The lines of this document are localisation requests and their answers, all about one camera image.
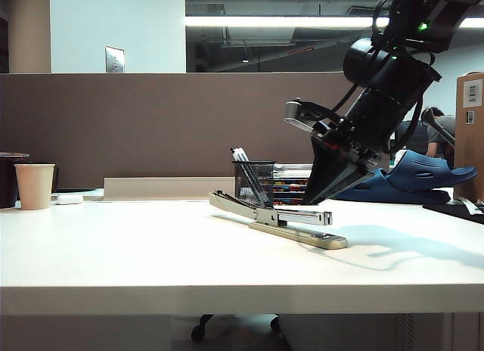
light switch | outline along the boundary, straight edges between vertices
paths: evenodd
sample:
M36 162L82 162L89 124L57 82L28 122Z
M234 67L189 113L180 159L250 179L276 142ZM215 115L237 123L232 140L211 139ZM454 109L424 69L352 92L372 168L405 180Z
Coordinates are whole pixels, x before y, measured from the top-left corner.
M124 73L124 50L106 46L106 72Z

desk surface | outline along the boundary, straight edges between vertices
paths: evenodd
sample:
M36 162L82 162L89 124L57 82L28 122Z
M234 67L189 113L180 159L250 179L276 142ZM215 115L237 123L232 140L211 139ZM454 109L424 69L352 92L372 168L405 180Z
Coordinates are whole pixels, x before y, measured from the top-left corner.
M206 201L0 210L2 314L484 311L484 226L413 205L318 210L348 248L252 230Z

green led light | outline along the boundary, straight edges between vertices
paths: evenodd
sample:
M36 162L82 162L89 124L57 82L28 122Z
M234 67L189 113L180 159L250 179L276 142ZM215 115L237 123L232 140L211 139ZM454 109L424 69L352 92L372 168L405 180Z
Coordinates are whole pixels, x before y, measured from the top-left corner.
M420 24L420 26L418 27L418 30L419 30L419 31L423 31L423 30L426 30L427 28L429 28L429 27L427 26L427 24L426 24L425 22L422 22L422 23Z

floor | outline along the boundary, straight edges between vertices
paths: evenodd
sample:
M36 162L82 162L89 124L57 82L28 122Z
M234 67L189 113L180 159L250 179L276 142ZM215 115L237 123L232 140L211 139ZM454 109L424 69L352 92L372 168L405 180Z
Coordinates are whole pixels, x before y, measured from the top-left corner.
M172 316L172 351L292 351L272 332L274 315L217 315L206 324L203 341L191 340L198 315Z

fluorescent light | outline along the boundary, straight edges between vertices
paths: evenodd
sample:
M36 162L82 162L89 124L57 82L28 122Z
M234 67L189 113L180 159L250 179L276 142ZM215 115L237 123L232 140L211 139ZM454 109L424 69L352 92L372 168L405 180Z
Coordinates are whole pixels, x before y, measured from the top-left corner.
M185 26L195 27L314 27L365 28L372 23L369 17L235 17L187 16ZM386 26L388 18L378 18L378 26Z
M466 18L461 28L484 28L484 18Z

